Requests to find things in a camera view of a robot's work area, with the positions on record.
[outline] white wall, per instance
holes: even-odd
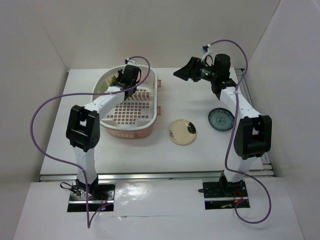
[[[133,55],[153,67],[180,67],[215,40],[237,41],[249,56],[280,0],[33,0],[68,69],[105,68]],[[239,50],[216,53],[244,67]]]
[[[67,71],[26,0],[0,1],[0,238],[12,240],[30,182],[43,156],[33,146],[29,123],[35,109],[62,92]],[[36,136],[45,148],[58,102],[43,110]]]
[[[320,0],[281,0],[249,63],[254,106],[273,121],[270,158],[306,240],[319,239]]]

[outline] robotic arm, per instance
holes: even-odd
[[[70,140],[73,147],[76,164],[83,167],[86,172],[89,193],[95,195],[95,188],[98,185],[98,174],[95,168],[94,150],[100,139],[100,121],[115,106],[131,97],[137,90],[121,90],[134,87],[140,80],[141,69],[133,60],[126,62],[125,68],[118,72],[118,77],[108,87],[106,93],[96,98],[85,106],[75,105],[72,107],[69,115],[66,137]],[[83,171],[78,169],[76,176],[76,185],[85,190],[85,177]]]
[[[201,79],[211,83],[211,90],[217,98],[224,102],[233,115],[236,113],[236,83],[230,78],[230,57],[226,54],[215,56],[214,64],[209,65],[207,58],[210,49],[202,47],[205,55],[202,59],[192,57],[188,64],[173,73],[174,76],[188,81],[198,82]],[[228,167],[246,173],[252,163],[271,148],[272,120],[268,115],[262,116],[256,111],[238,90],[237,130],[233,138],[233,147],[229,153]],[[243,174],[225,169],[219,183],[222,191],[236,189],[244,179]]]

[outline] beige plate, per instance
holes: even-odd
[[[171,123],[168,134],[174,143],[188,145],[196,138],[196,128],[190,121],[178,119]]]

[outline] white basket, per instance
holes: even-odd
[[[141,79],[148,71],[145,65],[139,66],[141,69]],[[104,93],[113,77],[118,76],[118,71],[124,69],[125,65],[117,66],[106,72],[94,87],[94,93]],[[141,139],[151,134],[153,124],[160,113],[157,106],[158,81],[157,73],[151,68],[148,78],[141,84],[133,96],[123,103],[113,108],[100,122],[109,134],[124,139]]]

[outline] gray wall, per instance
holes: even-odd
[[[31,142],[31,116],[41,102],[62,92],[67,70],[28,1],[0,1],[0,33],[0,238],[11,240],[43,161]],[[44,148],[57,106],[45,108],[36,122]]]
[[[282,0],[250,60],[247,84],[254,106],[272,117],[270,158],[306,240],[320,234],[319,67],[320,0]]]
[[[33,0],[67,68],[106,68],[143,55],[153,67],[180,67],[215,40],[237,41],[249,57],[280,0]],[[244,67],[228,43],[214,47]]]

